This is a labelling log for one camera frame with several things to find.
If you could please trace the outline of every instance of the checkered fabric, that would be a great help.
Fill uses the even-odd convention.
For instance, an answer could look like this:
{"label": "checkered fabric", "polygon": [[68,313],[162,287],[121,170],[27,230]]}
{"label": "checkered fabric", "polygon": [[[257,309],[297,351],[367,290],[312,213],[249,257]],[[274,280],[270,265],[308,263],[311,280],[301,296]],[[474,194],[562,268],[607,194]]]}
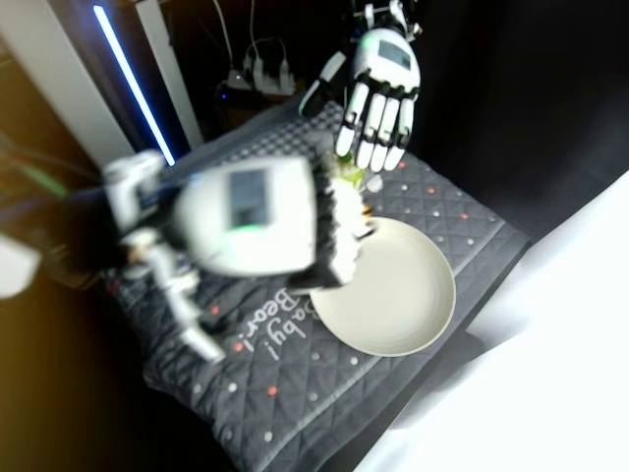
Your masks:
{"label": "checkered fabric", "polygon": [[[329,104],[306,121],[284,113],[258,120],[189,164],[190,171],[267,155],[314,156],[306,135],[333,132],[341,109]],[[457,306],[445,334],[429,348],[400,358],[358,352],[318,320],[308,298],[291,297],[282,277],[230,279],[203,273],[196,301],[203,325],[228,353],[206,364],[182,343],[150,276],[106,274],[143,345],[146,382],[175,396],[203,418],[241,470],[316,470],[365,428],[483,302],[521,254],[526,238],[426,164],[406,154],[383,173],[384,188],[366,194],[375,215],[405,221],[443,251],[456,275]]]}

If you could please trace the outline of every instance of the plate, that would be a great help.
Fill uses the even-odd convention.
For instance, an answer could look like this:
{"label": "plate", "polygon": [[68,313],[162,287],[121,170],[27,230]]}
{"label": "plate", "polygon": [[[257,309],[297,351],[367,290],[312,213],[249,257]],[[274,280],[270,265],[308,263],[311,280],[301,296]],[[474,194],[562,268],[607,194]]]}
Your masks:
{"label": "plate", "polygon": [[445,331],[456,302],[454,275],[436,245],[401,221],[374,218],[354,279],[311,294],[327,328],[351,347],[376,356],[427,348]]}

